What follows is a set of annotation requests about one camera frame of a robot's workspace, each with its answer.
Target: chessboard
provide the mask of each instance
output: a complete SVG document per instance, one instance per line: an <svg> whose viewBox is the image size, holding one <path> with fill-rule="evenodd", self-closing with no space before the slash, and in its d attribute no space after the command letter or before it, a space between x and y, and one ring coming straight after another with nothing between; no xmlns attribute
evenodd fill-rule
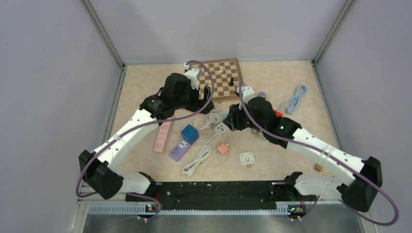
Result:
<svg viewBox="0 0 412 233"><path fill-rule="evenodd" d="M237 58L205 61L203 62L209 68L214 80L213 101L237 100L239 97L235 91L238 88L239 80L243 82L240 71L239 61ZM191 64L190 67L200 67L198 64ZM202 68L203 75L199 79L199 98L203 98L204 87L210 86L210 78L205 69ZM233 78L233 86L230 86L230 79Z"/></svg>

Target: coiled blue cable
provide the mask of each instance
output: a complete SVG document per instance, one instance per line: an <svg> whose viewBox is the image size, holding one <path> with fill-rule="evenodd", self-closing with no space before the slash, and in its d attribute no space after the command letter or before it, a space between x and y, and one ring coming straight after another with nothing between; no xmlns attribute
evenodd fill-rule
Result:
<svg viewBox="0 0 412 233"><path fill-rule="evenodd" d="M308 87L305 84L300 84L300 86L296 90L295 95L287 101L283 102L278 111L283 112L283 106L285 105L285 103L289 102L286 112L288 114L292 114L299 106L300 98L302 98L302 96L304 96L307 92Z"/></svg>

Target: blue cube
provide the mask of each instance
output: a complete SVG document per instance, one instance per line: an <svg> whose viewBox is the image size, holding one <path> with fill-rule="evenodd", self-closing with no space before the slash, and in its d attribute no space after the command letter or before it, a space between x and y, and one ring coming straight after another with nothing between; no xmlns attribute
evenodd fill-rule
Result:
<svg viewBox="0 0 412 233"><path fill-rule="evenodd" d="M191 145L199 138L199 132L191 125L187 125L180 133L182 138Z"/></svg>

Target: white cable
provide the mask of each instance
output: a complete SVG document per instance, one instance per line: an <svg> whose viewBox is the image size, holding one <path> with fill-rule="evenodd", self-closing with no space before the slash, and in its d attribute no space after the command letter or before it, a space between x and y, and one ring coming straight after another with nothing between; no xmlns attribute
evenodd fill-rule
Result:
<svg viewBox="0 0 412 233"><path fill-rule="evenodd" d="M207 119L206 123L198 128L199 131L202 130L210 130L212 129L212 125L217 125L222 121L222 116L219 113L212 113L210 114L209 118Z"/></svg>
<svg viewBox="0 0 412 233"><path fill-rule="evenodd" d="M207 144L216 136L218 135L215 133L204 145L203 148L200 150L200 152L196 155L196 157L193 158L193 162L190 164L186 165L182 169L183 175L185 175L187 178L191 177L194 172L196 171L196 168L202 163L203 160L207 159L210 154L212 153L212 148L208 146Z"/></svg>

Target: wooden block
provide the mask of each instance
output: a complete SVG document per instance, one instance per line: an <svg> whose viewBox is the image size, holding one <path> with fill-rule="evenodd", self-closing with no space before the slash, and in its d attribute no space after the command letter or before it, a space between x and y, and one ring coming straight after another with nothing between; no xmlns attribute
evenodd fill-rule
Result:
<svg viewBox="0 0 412 233"><path fill-rule="evenodd" d="M315 169L315 171L321 172L323 167L320 166L319 164L316 164L314 169Z"/></svg>

